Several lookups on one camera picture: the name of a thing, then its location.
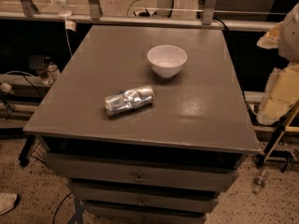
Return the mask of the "white shoe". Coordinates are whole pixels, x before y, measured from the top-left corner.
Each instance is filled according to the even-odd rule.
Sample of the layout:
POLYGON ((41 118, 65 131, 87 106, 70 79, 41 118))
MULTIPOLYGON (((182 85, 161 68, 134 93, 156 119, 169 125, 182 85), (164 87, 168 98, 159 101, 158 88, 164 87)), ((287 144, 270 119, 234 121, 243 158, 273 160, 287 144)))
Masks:
POLYGON ((0 215, 12 210, 20 201, 20 195, 17 193, 0 193, 0 215))

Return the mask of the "middle grey drawer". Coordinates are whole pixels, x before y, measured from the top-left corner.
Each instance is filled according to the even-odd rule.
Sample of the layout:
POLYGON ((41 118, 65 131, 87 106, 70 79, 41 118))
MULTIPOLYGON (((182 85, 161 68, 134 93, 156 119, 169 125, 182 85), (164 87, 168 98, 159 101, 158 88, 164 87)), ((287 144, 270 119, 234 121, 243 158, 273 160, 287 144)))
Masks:
POLYGON ((69 182, 70 190, 82 200, 129 204, 198 213, 210 213, 218 204, 214 193, 131 185, 69 182))

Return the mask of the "grey drawer cabinet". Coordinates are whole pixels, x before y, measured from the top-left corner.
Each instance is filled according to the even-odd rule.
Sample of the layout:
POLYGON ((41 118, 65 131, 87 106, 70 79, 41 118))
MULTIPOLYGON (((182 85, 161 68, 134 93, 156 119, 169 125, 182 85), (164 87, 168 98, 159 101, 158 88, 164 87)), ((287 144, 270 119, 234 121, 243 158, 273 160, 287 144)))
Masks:
POLYGON ((237 171, 258 141, 221 32, 94 26, 25 126, 46 153, 237 171), (170 78, 148 52, 188 55, 170 78), (151 86, 154 101, 109 116, 104 99, 151 86))

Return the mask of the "grey drawer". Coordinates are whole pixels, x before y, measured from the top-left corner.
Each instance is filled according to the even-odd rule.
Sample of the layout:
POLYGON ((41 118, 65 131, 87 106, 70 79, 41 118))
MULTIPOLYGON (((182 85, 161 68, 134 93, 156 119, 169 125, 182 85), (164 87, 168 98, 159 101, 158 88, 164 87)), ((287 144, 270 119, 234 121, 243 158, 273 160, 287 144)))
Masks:
POLYGON ((121 217, 140 221, 142 224, 204 224, 206 216, 200 213, 176 211, 156 207, 133 206, 118 203, 85 202, 84 208, 100 217, 121 217))
POLYGON ((70 190, 82 200, 129 204, 198 213, 210 213, 218 204, 214 193, 131 185, 69 182, 70 190))
POLYGON ((63 177, 174 189, 225 192, 238 177, 231 170, 57 153, 46 153, 44 160, 63 177))

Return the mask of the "white bowl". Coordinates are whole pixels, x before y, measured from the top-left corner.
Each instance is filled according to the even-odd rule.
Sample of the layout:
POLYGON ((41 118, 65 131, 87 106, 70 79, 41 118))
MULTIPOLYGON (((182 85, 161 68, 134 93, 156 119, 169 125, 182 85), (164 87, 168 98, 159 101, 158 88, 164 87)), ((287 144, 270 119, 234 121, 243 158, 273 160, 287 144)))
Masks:
POLYGON ((187 62, 186 51, 174 45, 160 45, 152 48, 147 55, 152 71, 159 77, 177 75, 187 62))

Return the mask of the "bottom grey drawer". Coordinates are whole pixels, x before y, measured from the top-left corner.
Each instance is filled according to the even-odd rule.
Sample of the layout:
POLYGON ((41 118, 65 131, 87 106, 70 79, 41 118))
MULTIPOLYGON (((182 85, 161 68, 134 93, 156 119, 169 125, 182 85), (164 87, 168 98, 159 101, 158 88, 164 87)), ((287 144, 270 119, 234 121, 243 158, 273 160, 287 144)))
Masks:
POLYGON ((204 224, 206 216, 200 213, 176 211, 156 207, 133 206, 118 203, 85 202, 84 208, 100 217, 121 217, 140 221, 142 224, 204 224))

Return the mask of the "white webcam on stand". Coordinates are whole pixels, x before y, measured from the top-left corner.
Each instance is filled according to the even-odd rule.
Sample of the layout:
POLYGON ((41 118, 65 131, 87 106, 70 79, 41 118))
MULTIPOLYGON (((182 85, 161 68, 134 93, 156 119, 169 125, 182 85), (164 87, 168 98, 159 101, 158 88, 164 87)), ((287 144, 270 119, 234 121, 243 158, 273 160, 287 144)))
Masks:
POLYGON ((68 9, 67 0, 54 0, 54 3, 60 8, 59 16, 68 18, 72 15, 72 11, 68 9))

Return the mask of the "clear plastic bottle on floor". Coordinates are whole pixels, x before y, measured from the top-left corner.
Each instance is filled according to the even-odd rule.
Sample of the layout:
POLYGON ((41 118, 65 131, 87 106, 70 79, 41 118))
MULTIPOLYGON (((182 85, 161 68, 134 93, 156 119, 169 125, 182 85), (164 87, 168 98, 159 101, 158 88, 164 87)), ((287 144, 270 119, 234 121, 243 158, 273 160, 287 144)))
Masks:
POLYGON ((269 176, 269 170, 264 167, 253 179, 253 193, 258 194, 265 187, 269 176))

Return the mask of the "crushed silver redbull can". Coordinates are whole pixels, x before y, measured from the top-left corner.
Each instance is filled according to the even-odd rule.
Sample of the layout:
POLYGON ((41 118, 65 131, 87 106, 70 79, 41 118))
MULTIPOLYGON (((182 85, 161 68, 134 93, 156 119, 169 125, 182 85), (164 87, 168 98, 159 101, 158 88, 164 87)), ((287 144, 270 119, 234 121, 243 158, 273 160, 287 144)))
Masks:
POLYGON ((138 87, 104 99, 105 109, 109 116, 114 116, 126 111, 150 105, 154 101, 154 91, 151 86, 138 87))

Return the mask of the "metal frame rail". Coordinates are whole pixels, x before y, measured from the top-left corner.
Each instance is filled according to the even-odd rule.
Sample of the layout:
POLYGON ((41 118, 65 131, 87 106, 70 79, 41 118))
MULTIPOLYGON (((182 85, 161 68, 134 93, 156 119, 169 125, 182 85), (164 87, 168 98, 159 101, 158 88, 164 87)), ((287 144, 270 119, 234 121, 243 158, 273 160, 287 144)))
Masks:
MULTIPOLYGON (((19 11, 0 11, 0 19, 21 20, 21 21, 63 21, 64 18, 56 13, 40 13, 33 16, 25 16, 19 11)), ((277 25, 271 21, 217 21, 211 24, 203 24, 200 20, 182 20, 168 18, 140 18, 140 17, 116 17, 102 15, 99 19, 92 19, 86 15, 72 15, 67 18, 76 23, 89 23, 100 25, 124 25, 124 26, 144 26, 144 27, 176 27, 176 28, 200 28, 222 30, 224 25, 230 31, 245 32, 268 32, 277 25)))

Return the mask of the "top grey drawer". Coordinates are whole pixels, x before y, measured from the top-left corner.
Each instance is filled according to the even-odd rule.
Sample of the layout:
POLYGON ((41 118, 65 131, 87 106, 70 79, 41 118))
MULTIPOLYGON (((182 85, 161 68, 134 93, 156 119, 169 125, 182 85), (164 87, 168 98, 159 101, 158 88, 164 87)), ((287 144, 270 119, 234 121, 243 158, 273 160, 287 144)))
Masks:
POLYGON ((57 153, 46 153, 44 160, 63 177, 174 189, 225 192, 238 177, 231 170, 57 153))

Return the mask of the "glass jar on shelf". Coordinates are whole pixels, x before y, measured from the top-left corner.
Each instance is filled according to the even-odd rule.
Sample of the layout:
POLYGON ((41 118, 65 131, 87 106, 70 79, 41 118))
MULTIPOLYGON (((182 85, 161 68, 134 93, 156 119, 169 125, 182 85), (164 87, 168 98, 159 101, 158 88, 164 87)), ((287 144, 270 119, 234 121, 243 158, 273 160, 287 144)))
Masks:
POLYGON ((38 75, 44 85, 52 85, 58 79, 60 70, 51 57, 46 57, 43 67, 38 71, 38 75))

